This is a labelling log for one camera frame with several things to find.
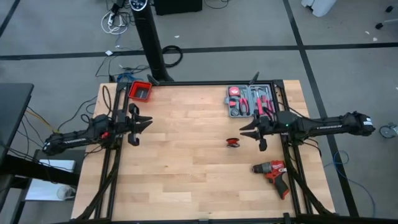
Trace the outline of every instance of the wooden tabletop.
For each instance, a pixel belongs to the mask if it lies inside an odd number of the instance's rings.
[[[290,107],[308,115],[300,82],[284,84]],[[114,96],[116,84],[105,85]],[[266,136],[268,148],[260,152],[258,142],[239,135],[251,118],[230,118],[225,94],[225,86],[155,86],[150,102],[135,102],[141,115],[153,117],[153,124],[139,136],[140,146],[124,138],[112,220],[274,218],[285,212],[294,216],[291,194],[281,200],[263,175],[251,172],[254,164],[283,160],[280,136]],[[98,97],[95,116],[107,112]],[[241,147],[227,148],[228,138],[240,138]],[[318,151],[303,145],[300,153],[308,186],[334,211]],[[104,150],[85,159],[72,218],[97,192],[103,159]],[[287,174],[284,180],[289,185]],[[304,211],[300,190],[298,194]],[[108,194],[104,198],[106,211]]]

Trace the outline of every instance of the black box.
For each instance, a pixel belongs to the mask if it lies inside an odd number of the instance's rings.
[[[154,0],[156,14],[198,12],[202,9],[202,0]]]

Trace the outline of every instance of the red drill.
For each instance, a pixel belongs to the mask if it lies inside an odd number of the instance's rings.
[[[286,172],[283,161],[270,161],[258,164],[253,166],[252,171],[255,174],[266,174],[266,178],[270,183],[275,185],[281,199],[285,199],[289,188],[287,188],[286,183],[282,180],[282,175]]]

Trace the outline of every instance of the cable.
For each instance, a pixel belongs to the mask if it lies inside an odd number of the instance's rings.
[[[118,38],[117,38],[116,41],[114,42],[114,47],[116,47],[117,49],[134,50],[134,49],[131,49],[131,48],[129,48],[129,47],[120,47],[120,45],[118,44],[118,41],[119,41],[119,39],[120,39],[121,36],[122,36],[121,34],[118,35]]]
[[[308,117],[306,117],[306,116],[300,114],[297,110],[295,110],[295,109],[293,109],[293,108],[291,108],[291,107],[289,107],[289,106],[286,106],[286,105],[284,105],[284,104],[281,103],[281,102],[278,102],[278,104],[280,104],[280,105],[282,105],[282,106],[288,108],[289,110],[292,110],[294,113],[297,113],[299,116],[301,116],[301,117],[304,118],[304,119],[307,119],[307,120],[313,121],[313,122],[317,122],[317,123],[321,123],[321,124],[324,124],[324,123],[325,123],[325,122],[323,122],[323,121],[317,121],[317,120],[308,118]]]
[[[94,148],[93,150],[91,150],[90,152],[86,152],[85,156],[83,157],[83,160],[85,160],[86,157],[87,157],[89,154],[101,152],[103,149],[104,149],[104,148],[103,148],[101,145],[98,146],[98,147],[95,147],[95,148]]]
[[[79,106],[79,108],[77,109],[76,113],[75,113],[70,119],[68,119],[68,120],[64,121],[62,124],[60,124],[60,126],[57,128],[57,131],[59,132],[60,129],[61,129],[61,127],[62,127],[64,124],[66,124],[66,123],[68,123],[69,121],[73,120],[73,119],[77,116],[77,114],[79,113],[81,107],[82,107],[85,103],[88,103],[88,102],[94,100],[95,98],[97,98],[97,96],[93,97],[93,98],[90,99],[90,100],[86,100],[86,101],[82,102],[81,105]]]
[[[307,140],[313,141],[313,142],[315,142],[317,145],[319,145],[319,143],[318,143],[317,140],[314,140],[314,139],[307,139]]]
[[[35,163],[38,163],[38,164],[45,164],[45,165],[49,165],[49,164],[46,164],[46,163],[43,163],[43,162],[40,162],[39,160],[37,160],[36,158],[34,158],[34,157],[32,157],[32,156],[30,156],[30,155],[28,155],[28,154],[26,154],[26,153],[23,153],[23,152],[19,152],[19,151],[17,151],[17,150],[15,150],[15,149],[13,149],[13,148],[11,148],[11,147],[7,147],[12,153],[14,153],[15,155],[17,155],[17,156],[19,156],[19,157],[22,157],[22,156],[26,156],[28,159],[30,159],[32,162],[35,162]],[[53,168],[57,168],[57,169],[63,169],[63,170],[68,170],[68,171],[73,171],[72,169],[67,169],[67,168],[64,168],[64,167],[58,167],[58,166],[51,166],[51,165],[49,165],[49,167],[53,167]]]
[[[37,137],[40,139],[40,141],[42,142],[42,144],[44,144],[44,141],[42,140],[42,137],[40,137],[39,132],[38,132],[38,131],[33,127],[33,125],[29,122],[29,120],[27,119],[27,116],[24,115],[24,117],[25,117],[27,123],[29,124],[29,126],[33,129],[33,131],[35,131]]]
[[[143,79],[141,78],[136,78],[133,76],[134,72],[124,72],[122,74],[119,74],[118,77],[116,78],[116,82],[134,82],[136,80],[141,80],[143,81]]]
[[[166,68],[172,68],[172,67],[178,65],[182,61],[182,58],[183,58],[183,53],[182,53],[181,48],[177,47],[176,45],[169,45],[169,46],[164,47],[162,49],[162,54],[166,54],[168,51],[171,51],[171,50],[176,50],[180,54],[180,58],[174,63],[171,63],[171,64],[165,63]]]
[[[27,152],[26,152],[26,154],[28,155],[28,153],[29,153],[29,137],[27,135],[27,130],[26,130],[26,127],[25,127],[25,124],[24,124],[23,120],[21,120],[21,124],[24,127],[24,130],[25,130],[25,133],[26,133],[26,142],[27,142]]]
[[[119,34],[123,34],[126,30],[127,30],[127,24],[125,24],[123,22],[122,16],[119,14],[119,25],[118,26],[114,26],[112,28],[112,26],[108,25],[108,30],[105,30],[104,28],[104,20],[108,17],[108,16],[114,16],[116,17],[116,15],[114,15],[112,13],[112,11],[108,11],[104,17],[102,17],[101,19],[101,28],[102,30],[107,33],[107,34],[112,34],[112,35],[119,35]]]
[[[36,144],[39,148],[42,148],[42,147],[43,147],[43,145],[40,145],[40,144],[37,143],[36,141],[34,141],[34,140],[32,140],[31,138],[27,137],[27,136],[26,136],[25,134],[23,134],[22,132],[20,132],[20,131],[18,131],[18,130],[17,130],[17,132],[18,132],[19,134],[21,134],[22,136],[28,138],[31,142],[33,142],[34,144]]]
[[[347,161],[346,161],[346,162],[336,162],[336,156],[337,156],[337,154],[339,154],[339,153],[343,153],[343,154],[345,154],[345,155],[347,156]],[[360,186],[362,189],[364,189],[364,190],[366,191],[366,193],[368,193],[369,198],[370,198],[371,201],[372,201],[372,217],[374,218],[375,215],[376,215],[376,203],[374,202],[374,199],[373,199],[371,193],[370,193],[363,185],[361,185],[360,183],[355,182],[355,181],[353,181],[353,180],[347,178],[347,177],[346,177],[345,175],[343,175],[343,174],[340,172],[340,170],[337,168],[337,165],[338,165],[338,164],[339,164],[339,165],[344,165],[344,164],[347,164],[348,162],[349,162],[349,155],[348,155],[348,153],[347,153],[346,151],[337,151],[337,152],[335,152],[335,154],[333,155],[333,162],[331,162],[331,163],[329,163],[329,164],[326,164],[325,166],[323,166],[323,168],[325,168],[325,167],[327,167],[327,166],[333,164],[333,165],[335,166],[335,169],[336,169],[337,173],[338,173],[340,176],[342,176],[343,178],[345,178],[346,180],[350,181],[351,183],[353,183],[353,184],[355,184],[355,185],[357,185],[357,186]]]
[[[225,6],[221,6],[221,7],[209,6],[209,4],[207,4],[207,0],[203,0],[203,1],[205,2],[205,4],[206,4],[208,7],[212,8],[212,9],[224,9],[225,7],[228,6],[228,3],[229,3],[230,0],[221,0],[221,2],[225,2],[225,3],[226,3]]]
[[[97,72],[96,72],[95,75],[94,75],[95,77],[106,77],[106,75],[98,75],[98,72],[100,72],[102,66],[103,66],[104,63],[105,63],[105,60],[106,60],[108,57],[111,57],[111,56],[106,56],[106,57],[104,58],[104,60],[101,62],[101,65],[98,67]]]
[[[36,112],[35,112],[34,110],[32,110],[32,108],[30,108],[29,106],[28,106],[28,108],[29,108],[31,111],[33,111],[33,112],[30,112],[30,111],[27,110],[27,111],[25,111],[26,113],[29,113],[30,115],[32,115],[32,116],[34,116],[35,118],[39,119],[41,122],[44,123],[44,125],[46,125],[47,127],[49,127],[53,133],[56,133],[56,132],[57,132],[57,130],[55,130],[55,128],[53,128],[53,127],[51,126],[51,124],[49,124],[41,115],[39,115],[38,113],[36,113]]]
[[[90,117],[87,114],[80,115],[80,119],[86,124],[90,123]]]
[[[34,157],[32,157],[32,156],[30,156],[30,155],[28,155],[28,154],[25,154],[25,153],[23,153],[23,152],[19,152],[19,151],[15,150],[15,149],[13,149],[13,148],[11,148],[11,147],[9,147],[9,146],[6,146],[6,145],[2,145],[2,146],[8,148],[9,151],[12,152],[12,153],[14,153],[16,156],[23,157],[23,159],[26,159],[26,157],[28,157],[29,159],[31,159],[32,162],[35,162],[35,163],[38,163],[38,164],[41,164],[41,165],[45,165],[43,162],[38,161],[36,158],[34,158]],[[50,166],[50,167],[53,167],[53,168],[61,168],[61,169],[64,169],[64,170],[70,170],[70,169],[66,169],[66,168],[63,168],[63,167],[55,167],[55,166]],[[54,182],[54,181],[51,180],[49,171],[48,171],[46,168],[44,168],[44,171],[45,171],[45,173],[47,174],[47,177],[49,178],[49,181],[50,181],[52,184],[57,184],[56,182]]]
[[[93,111],[93,112],[88,111],[88,108],[91,107],[91,106],[93,106],[93,105],[96,105],[96,103],[90,103],[89,105],[86,106],[86,112],[87,112],[88,114],[94,114],[94,111]]]
[[[313,144],[310,144],[310,143],[308,143],[308,142],[303,142],[303,143],[304,143],[304,144],[307,144],[307,145],[309,145],[309,146],[312,146],[312,147],[314,147],[314,148],[316,148],[316,149],[318,149],[319,155],[322,157],[322,152],[321,152],[321,150],[320,150],[320,148],[319,148],[318,146],[313,145]]]
[[[106,100],[105,100],[105,90],[106,90],[106,93],[108,94],[109,104],[108,104],[108,103],[106,102]],[[109,117],[109,115],[112,113],[112,99],[111,99],[111,94],[110,94],[110,92],[109,92],[109,89],[108,89],[108,87],[107,87],[106,85],[103,85],[103,86],[102,86],[102,97],[103,97],[103,100],[104,100],[104,104],[106,105],[106,107],[107,107],[107,109],[108,109],[108,114],[106,115],[106,117],[105,117],[104,119],[110,119],[110,120],[112,120],[112,118]],[[76,115],[77,115],[77,113],[79,112],[80,108],[81,108],[85,103],[87,103],[87,102],[89,102],[89,101],[91,101],[91,100],[84,101],[84,102],[79,106],[78,110],[77,110],[76,113],[73,115],[73,117],[72,117],[71,119],[69,119],[68,121],[66,121],[66,122],[69,122],[69,121],[71,121],[73,118],[75,118]],[[104,119],[97,120],[97,121],[94,121],[94,122],[93,122],[93,118],[90,118],[90,119],[89,119],[89,122],[88,122],[88,127],[86,128],[86,130],[83,131],[82,133],[80,133],[79,135],[75,136],[75,137],[78,138],[79,136],[82,136],[82,135],[86,134],[86,133],[88,132],[89,128],[90,128],[92,125],[94,125],[94,124],[96,124],[96,123],[99,123],[99,122],[103,121]]]

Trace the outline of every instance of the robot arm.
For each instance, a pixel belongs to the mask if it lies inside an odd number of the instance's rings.
[[[129,105],[131,118],[124,115],[118,122],[112,121],[106,114],[101,114],[91,119],[87,129],[70,133],[55,133],[45,140],[43,152],[48,156],[60,154],[66,149],[100,144],[103,147],[112,147],[118,142],[116,137],[121,134],[128,135],[128,141],[133,146],[139,145],[136,134],[140,134],[152,122],[151,117],[139,116],[138,107],[132,103]]]
[[[319,119],[298,117],[292,112],[280,111],[276,113],[275,121],[271,121],[267,116],[261,116],[240,130],[251,129],[257,130],[241,135],[260,140],[260,151],[267,149],[263,136],[268,134],[287,133],[291,143],[300,145],[309,137],[342,133],[369,136],[375,130],[370,117],[356,111],[343,116]]]

